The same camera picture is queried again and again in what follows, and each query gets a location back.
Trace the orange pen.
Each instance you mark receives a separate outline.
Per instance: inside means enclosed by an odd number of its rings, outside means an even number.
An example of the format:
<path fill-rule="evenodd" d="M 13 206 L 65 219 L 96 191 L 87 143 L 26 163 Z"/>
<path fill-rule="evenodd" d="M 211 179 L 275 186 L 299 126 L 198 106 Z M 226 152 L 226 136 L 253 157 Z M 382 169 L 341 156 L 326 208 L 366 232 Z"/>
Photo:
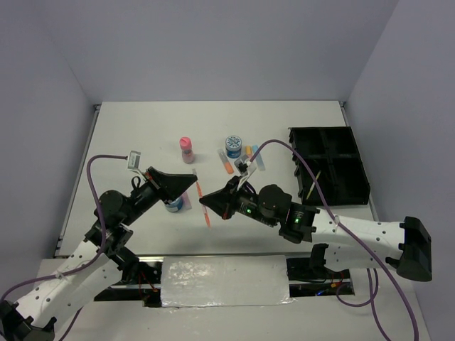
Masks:
<path fill-rule="evenodd" d="M 203 197 L 203 192 L 201 190 L 201 187 L 200 187 L 200 184 L 198 181 L 196 181 L 196 189 L 198 191 L 198 197 L 199 199 L 201 199 Z M 207 227 L 209 229 L 211 229 L 211 223 L 210 223 L 210 218 L 209 218 L 209 215 L 208 215 L 208 211 L 207 211 L 207 208 L 205 205 L 201 204 L 201 207 L 202 207 L 202 210 L 203 210 L 203 215 L 204 215 L 204 218 L 205 218 L 205 222 L 207 224 Z"/>

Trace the blue highlighter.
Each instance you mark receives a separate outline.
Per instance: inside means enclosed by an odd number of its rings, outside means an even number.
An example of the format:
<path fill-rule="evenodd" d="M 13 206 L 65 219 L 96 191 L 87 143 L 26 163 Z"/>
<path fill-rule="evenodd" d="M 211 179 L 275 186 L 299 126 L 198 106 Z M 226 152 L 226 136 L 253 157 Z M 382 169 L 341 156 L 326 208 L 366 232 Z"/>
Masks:
<path fill-rule="evenodd" d="M 259 150 L 258 145 L 253 145 L 253 146 L 252 146 L 253 155 L 256 155 L 255 162 L 256 162 L 256 164 L 257 164 L 258 170 L 259 170 L 259 171 L 265 171 L 264 161 L 262 160 L 262 156 L 261 156 L 261 154 L 258 152 L 258 150 Z"/>

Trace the yellow highlighter pen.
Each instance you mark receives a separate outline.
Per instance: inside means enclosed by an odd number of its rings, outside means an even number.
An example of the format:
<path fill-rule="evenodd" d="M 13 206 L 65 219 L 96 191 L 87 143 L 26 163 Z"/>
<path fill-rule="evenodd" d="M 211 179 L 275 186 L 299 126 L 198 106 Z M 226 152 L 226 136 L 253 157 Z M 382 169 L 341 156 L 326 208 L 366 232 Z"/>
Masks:
<path fill-rule="evenodd" d="M 306 200 L 308 200 L 311 197 L 311 194 L 314 191 L 314 188 L 316 187 L 316 182 L 319 179 L 320 174 L 321 174 L 321 170 L 316 174 L 315 181 L 311 184 L 309 191 L 307 192 Z"/>

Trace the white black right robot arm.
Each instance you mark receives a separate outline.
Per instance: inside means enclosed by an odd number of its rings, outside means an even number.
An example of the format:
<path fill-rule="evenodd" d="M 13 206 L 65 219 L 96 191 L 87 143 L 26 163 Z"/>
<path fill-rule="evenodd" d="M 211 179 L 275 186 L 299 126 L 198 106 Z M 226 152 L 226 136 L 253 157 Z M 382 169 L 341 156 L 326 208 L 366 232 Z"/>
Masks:
<path fill-rule="evenodd" d="M 200 203 L 223 220 L 238 213 L 269 227 L 279 236 L 312 246 L 309 270 L 317 278 L 346 269 L 392 269 L 410 281 L 432 280 L 432 239 L 416 217 L 375 222 L 336 215 L 293 202 L 278 185 L 255 192 L 238 176 L 224 188 L 204 195 Z"/>

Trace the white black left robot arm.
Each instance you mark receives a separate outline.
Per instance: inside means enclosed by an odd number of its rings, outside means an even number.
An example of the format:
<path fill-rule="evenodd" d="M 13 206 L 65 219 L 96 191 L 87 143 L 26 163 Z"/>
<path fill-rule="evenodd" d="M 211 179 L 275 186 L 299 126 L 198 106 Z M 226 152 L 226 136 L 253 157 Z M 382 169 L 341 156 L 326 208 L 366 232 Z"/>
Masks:
<path fill-rule="evenodd" d="M 57 326 L 103 290 L 137 280 L 147 266 L 126 247 L 133 234 L 128 227 L 157 202 L 180 198 L 196 181 L 194 174 L 168 174 L 150 167 L 132 178 L 130 195 L 104 192 L 99 199 L 102 211 L 65 262 L 17 301 L 1 301 L 1 336 L 53 340 Z"/>

